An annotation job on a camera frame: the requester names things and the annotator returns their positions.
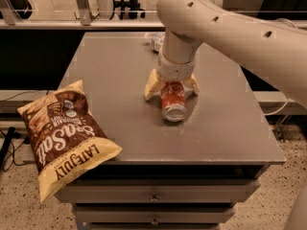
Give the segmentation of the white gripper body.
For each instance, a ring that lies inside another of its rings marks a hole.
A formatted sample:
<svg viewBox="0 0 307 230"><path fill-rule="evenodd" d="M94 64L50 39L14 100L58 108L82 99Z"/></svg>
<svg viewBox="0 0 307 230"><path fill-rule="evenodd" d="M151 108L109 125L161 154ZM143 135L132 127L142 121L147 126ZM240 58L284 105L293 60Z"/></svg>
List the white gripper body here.
<svg viewBox="0 0 307 230"><path fill-rule="evenodd" d="M185 81L192 76L195 64L194 54L191 54L188 59L175 62L160 51L156 62L156 72L163 81Z"/></svg>

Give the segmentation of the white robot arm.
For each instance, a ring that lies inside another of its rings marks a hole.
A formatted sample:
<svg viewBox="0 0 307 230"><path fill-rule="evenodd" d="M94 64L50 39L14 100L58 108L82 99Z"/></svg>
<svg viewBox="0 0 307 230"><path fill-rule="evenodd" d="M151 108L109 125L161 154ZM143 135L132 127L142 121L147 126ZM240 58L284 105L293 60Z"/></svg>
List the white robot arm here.
<svg viewBox="0 0 307 230"><path fill-rule="evenodd" d="M145 86L149 100L167 81L198 91L195 54L202 43L307 107L307 32L222 9L223 0L157 0L165 26L157 65Z"/></svg>

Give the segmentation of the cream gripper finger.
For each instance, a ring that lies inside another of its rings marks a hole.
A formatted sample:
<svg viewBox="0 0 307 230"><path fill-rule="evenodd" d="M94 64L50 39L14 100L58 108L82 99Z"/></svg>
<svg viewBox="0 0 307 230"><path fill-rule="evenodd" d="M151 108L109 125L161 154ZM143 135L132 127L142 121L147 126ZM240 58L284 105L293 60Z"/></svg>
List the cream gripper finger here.
<svg viewBox="0 0 307 230"><path fill-rule="evenodd" d="M148 101L156 92L159 92L164 85L165 81L160 77L157 70L153 69L145 85L145 100Z"/></svg>
<svg viewBox="0 0 307 230"><path fill-rule="evenodd" d="M199 86L197 79L196 79L194 74L192 74L189 78L184 80L182 82L182 84L185 87L191 89L196 95L198 95L200 93L200 86Z"/></svg>

